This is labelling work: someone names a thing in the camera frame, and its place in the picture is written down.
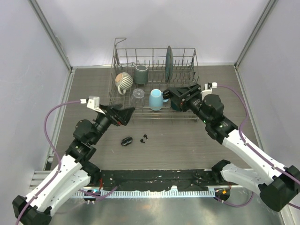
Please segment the black earbud charging case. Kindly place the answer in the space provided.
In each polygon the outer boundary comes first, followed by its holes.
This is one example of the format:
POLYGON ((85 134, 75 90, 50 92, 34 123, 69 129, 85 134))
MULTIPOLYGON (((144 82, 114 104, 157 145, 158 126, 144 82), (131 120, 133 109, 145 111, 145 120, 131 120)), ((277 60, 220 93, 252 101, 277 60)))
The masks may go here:
POLYGON ((122 141, 120 143, 121 143, 122 146, 128 146, 132 142, 133 142, 133 138, 128 136, 128 137, 122 139, 122 141))

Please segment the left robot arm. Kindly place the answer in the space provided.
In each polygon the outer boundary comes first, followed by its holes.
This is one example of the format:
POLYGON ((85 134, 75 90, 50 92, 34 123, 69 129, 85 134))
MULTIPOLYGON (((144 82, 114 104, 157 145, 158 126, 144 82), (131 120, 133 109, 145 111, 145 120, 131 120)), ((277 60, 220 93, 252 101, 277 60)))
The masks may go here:
POLYGON ((47 225, 57 210, 84 186, 95 187, 100 169, 90 162, 96 152, 94 145, 110 125, 127 125, 134 107, 97 105, 93 109, 97 117, 93 121, 80 120, 73 132, 74 140, 58 165, 26 196, 18 195, 12 202, 16 223, 24 225, 47 225))

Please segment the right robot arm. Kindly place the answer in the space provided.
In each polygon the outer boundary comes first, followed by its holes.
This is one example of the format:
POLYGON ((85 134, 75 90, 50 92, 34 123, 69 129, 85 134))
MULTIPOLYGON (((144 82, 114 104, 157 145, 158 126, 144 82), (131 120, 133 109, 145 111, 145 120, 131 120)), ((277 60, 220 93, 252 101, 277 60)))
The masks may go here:
POLYGON ((189 87, 170 87, 163 91, 163 99, 170 99, 183 112, 191 110, 204 124, 207 134, 233 151, 251 168, 241 169, 226 160, 212 168, 212 181, 217 185, 232 182, 260 196, 273 211, 279 212, 300 192, 300 171, 286 167, 253 144, 237 126, 224 115, 224 104, 212 93, 218 84, 209 82, 189 87))

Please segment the dark green mug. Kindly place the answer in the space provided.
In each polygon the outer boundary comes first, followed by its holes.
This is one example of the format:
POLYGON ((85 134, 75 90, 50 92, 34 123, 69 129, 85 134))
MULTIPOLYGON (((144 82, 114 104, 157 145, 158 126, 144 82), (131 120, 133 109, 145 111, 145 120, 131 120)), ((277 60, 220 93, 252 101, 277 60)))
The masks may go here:
POLYGON ((177 111, 177 112, 181 112, 182 111, 180 103, 175 102, 175 101, 171 101, 171 108, 173 110, 177 111))

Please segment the clear drinking glass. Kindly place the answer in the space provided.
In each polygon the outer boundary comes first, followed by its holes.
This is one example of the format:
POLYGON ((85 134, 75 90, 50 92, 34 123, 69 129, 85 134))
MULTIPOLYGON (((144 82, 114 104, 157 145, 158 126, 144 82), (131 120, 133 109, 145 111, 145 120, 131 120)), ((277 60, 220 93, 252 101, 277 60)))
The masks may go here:
POLYGON ((130 98, 130 105, 135 109, 141 109, 144 107, 145 93, 142 89, 136 88, 132 92, 130 98))

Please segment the light blue mug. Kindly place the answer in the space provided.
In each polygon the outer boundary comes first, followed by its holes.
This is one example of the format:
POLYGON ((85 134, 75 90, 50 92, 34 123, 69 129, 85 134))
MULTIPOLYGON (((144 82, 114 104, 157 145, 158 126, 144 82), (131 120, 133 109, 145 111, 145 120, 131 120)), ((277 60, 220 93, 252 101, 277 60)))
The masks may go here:
POLYGON ((164 103, 168 102, 168 99, 163 98, 162 91, 159 89, 153 89, 149 96, 149 107, 154 111, 161 110, 164 103))

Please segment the dark teal plate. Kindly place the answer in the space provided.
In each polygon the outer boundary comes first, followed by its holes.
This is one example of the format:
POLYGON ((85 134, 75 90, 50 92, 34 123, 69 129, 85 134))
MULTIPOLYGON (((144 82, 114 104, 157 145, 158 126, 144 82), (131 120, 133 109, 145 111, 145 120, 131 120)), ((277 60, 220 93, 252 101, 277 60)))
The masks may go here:
POLYGON ((167 48, 165 60, 165 81, 169 82, 173 76, 173 51, 170 46, 167 48))

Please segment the striped beige mug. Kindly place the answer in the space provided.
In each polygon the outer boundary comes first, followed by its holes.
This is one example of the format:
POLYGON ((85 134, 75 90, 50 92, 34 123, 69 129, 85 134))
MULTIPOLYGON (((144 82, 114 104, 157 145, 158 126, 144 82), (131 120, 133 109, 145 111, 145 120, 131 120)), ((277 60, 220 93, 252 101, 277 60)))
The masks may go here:
POLYGON ((119 73, 115 78, 115 85, 118 93, 125 95, 126 91, 129 90, 133 85, 133 78, 126 72, 119 73))

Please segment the grey ceramic cup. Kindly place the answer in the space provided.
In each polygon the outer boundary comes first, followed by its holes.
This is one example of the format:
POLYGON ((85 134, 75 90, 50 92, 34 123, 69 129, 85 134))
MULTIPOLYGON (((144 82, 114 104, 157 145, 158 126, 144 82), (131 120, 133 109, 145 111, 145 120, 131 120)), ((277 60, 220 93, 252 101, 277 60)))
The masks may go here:
POLYGON ((134 70, 134 82, 136 84, 146 84, 148 82, 148 67, 137 65, 134 70))

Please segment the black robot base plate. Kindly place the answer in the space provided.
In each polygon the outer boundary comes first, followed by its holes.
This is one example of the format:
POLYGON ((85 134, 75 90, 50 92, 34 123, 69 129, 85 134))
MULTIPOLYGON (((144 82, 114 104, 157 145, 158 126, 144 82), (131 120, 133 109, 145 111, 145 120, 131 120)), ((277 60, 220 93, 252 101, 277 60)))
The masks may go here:
POLYGON ((104 190, 118 191, 169 191, 176 186, 178 191, 207 190, 209 186, 229 186, 211 170, 174 169, 174 170, 102 170, 97 179, 89 185, 104 190))

